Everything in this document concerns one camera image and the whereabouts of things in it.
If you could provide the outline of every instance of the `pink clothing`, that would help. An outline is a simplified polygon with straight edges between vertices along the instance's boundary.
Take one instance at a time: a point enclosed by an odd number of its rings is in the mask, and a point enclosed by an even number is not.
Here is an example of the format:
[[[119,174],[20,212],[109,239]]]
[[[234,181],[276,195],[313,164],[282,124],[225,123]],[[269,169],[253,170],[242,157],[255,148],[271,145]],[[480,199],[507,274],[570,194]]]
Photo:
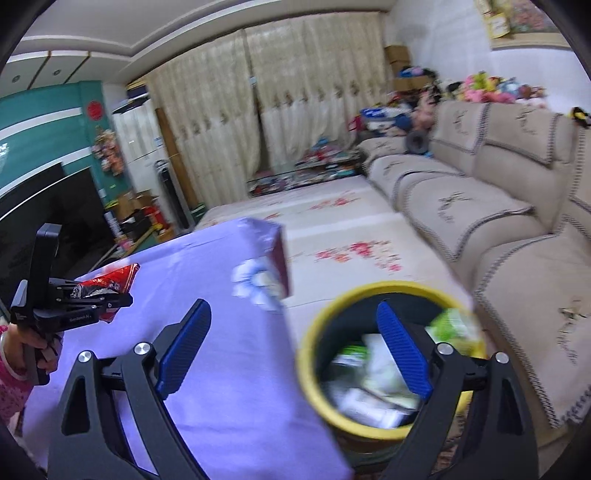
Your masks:
[[[8,328],[0,326],[0,335]],[[8,424],[15,413],[22,410],[33,386],[5,364],[4,352],[0,355],[0,419]]]

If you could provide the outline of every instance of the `tower fan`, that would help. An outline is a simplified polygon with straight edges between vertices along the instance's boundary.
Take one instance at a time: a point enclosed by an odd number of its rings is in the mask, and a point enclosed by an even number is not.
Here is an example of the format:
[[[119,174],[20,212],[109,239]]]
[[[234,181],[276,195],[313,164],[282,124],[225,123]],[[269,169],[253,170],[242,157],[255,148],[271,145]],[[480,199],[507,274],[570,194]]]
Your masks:
[[[195,220],[193,220],[173,166],[167,159],[162,159],[154,163],[154,168],[156,169],[156,177],[173,210],[178,229],[181,233],[192,231],[195,228]]]

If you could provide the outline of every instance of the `curtain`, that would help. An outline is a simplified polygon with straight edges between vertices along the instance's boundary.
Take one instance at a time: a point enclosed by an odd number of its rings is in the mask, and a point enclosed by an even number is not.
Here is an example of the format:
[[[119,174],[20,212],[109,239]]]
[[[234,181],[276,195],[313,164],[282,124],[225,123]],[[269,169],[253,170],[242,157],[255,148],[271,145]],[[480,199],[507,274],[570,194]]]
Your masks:
[[[309,60],[302,18],[246,29],[260,100],[269,163],[278,168],[300,159],[310,142]]]
[[[360,108],[385,100],[379,13],[337,13],[246,29],[273,167],[293,164],[320,137],[348,142]]]
[[[248,198],[260,158],[258,122],[241,32],[194,48],[145,76],[166,112],[190,180],[208,207]]]

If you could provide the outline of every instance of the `television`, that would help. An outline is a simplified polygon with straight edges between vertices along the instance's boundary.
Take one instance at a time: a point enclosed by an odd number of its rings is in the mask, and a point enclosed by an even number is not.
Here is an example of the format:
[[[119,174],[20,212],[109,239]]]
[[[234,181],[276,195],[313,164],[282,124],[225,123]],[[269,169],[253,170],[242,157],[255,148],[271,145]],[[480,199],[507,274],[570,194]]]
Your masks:
[[[45,187],[0,218],[0,300],[6,306],[29,275],[37,230],[62,226],[51,276],[74,279],[90,271],[114,246],[90,168]]]
[[[63,167],[58,163],[49,168],[44,168],[5,192],[2,191],[6,187],[1,188],[0,218],[30,196],[35,195],[39,190],[44,189],[65,176]]]

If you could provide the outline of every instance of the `ceiling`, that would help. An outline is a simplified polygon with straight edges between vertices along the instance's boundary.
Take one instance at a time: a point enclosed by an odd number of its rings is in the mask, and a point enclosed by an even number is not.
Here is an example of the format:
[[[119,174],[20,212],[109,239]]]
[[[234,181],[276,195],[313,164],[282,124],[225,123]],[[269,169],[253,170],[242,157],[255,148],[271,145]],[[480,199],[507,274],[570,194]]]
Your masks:
[[[81,80],[127,84],[193,46],[248,25],[322,11],[389,11],[394,3],[57,0],[17,45],[0,74],[0,97]]]

